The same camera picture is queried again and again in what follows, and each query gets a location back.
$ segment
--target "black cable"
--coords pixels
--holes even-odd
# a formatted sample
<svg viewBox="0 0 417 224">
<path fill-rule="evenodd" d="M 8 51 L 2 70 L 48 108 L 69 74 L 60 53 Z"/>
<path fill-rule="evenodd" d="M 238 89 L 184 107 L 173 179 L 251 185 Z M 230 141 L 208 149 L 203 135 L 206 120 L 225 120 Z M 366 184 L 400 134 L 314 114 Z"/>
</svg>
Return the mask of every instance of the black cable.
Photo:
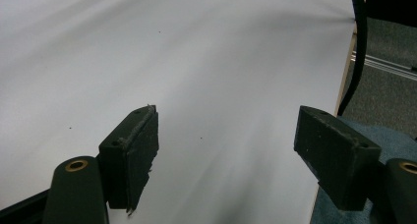
<svg viewBox="0 0 417 224">
<path fill-rule="evenodd" d="M 353 94 L 355 93 L 356 88 L 359 85 L 359 82 L 362 77 L 362 71 L 365 64 L 365 55 L 368 39 L 368 25 L 367 25 L 367 15 L 365 9 L 365 0 L 352 0 L 353 12 L 355 14 L 356 21 L 356 60 L 353 68 L 352 80 L 350 81 L 350 86 L 346 91 L 346 94 L 343 97 L 343 100 L 340 103 L 340 106 L 337 111 L 337 115 L 341 116 L 344 113 L 347 105 L 352 99 Z"/>
</svg>

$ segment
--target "white surface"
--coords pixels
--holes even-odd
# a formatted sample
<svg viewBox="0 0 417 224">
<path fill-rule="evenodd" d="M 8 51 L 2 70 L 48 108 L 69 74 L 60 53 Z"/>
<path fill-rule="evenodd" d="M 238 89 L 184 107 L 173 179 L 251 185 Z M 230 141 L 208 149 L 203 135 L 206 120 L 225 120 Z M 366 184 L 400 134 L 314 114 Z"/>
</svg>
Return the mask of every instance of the white surface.
<svg viewBox="0 0 417 224">
<path fill-rule="evenodd" d="M 350 0 L 0 0 L 0 208 L 156 104 L 149 183 L 111 223 L 308 223 L 298 109 L 334 111 L 353 23 Z"/>
</svg>

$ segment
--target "blue fabric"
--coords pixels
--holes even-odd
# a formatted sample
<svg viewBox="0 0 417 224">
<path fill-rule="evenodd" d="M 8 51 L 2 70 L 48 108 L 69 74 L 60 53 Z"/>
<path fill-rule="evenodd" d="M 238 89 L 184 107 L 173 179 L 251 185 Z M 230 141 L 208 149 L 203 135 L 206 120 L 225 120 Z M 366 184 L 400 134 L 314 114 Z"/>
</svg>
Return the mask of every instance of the blue fabric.
<svg viewBox="0 0 417 224">
<path fill-rule="evenodd" d="M 379 145 L 383 149 L 380 157 L 382 163 L 387 163 L 391 158 L 417 161 L 417 142 L 409 135 L 385 127 L 364 126 L 341 117 L 338 119 Z M 367 200 L 363 211 L 340 211 L 326 192 L 319 189 L 311 223 L 368 224 L 371 208 L 372 203 Z"/>
</svg>

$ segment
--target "metal ring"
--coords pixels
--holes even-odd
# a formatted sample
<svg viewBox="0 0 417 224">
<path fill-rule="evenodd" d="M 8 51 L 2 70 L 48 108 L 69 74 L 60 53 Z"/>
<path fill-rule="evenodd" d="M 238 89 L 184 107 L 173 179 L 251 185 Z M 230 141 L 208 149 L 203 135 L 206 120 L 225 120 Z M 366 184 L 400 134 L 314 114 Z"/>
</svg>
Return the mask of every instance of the metal ring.
<svg viewBox="0 0 417 224">
<path fill-rule="evenodd" d="M 415 163 L 401 162 L 399 163 L 399 166 L 409 173 L 417 174 L 417 165 Z"/>
<path fill-rule="evenodd" d="M 87 165 L 89 165 L 89 163 L 84 159 L 75 160 L 67 164 L 67 166 L 65 166 L 65 170 L 67 172 L 77 172 L 87 167 Z"/>
</svg>

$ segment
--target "gray carpet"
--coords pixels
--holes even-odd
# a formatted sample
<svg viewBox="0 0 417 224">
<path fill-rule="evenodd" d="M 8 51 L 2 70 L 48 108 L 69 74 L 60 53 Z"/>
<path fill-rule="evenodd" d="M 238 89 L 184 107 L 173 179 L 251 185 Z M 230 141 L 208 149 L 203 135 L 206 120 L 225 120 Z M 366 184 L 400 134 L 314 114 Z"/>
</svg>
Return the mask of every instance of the gray carpet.
<svg viewBox="0 0 417 224">
<path fill-rule="evenodd" d="M 417 67 L 417 28 L 368 19 L 368 29 L 367 54 Z M 343 117 L 417 138 L 417 82 L 365 66 Z"/>
</svg>

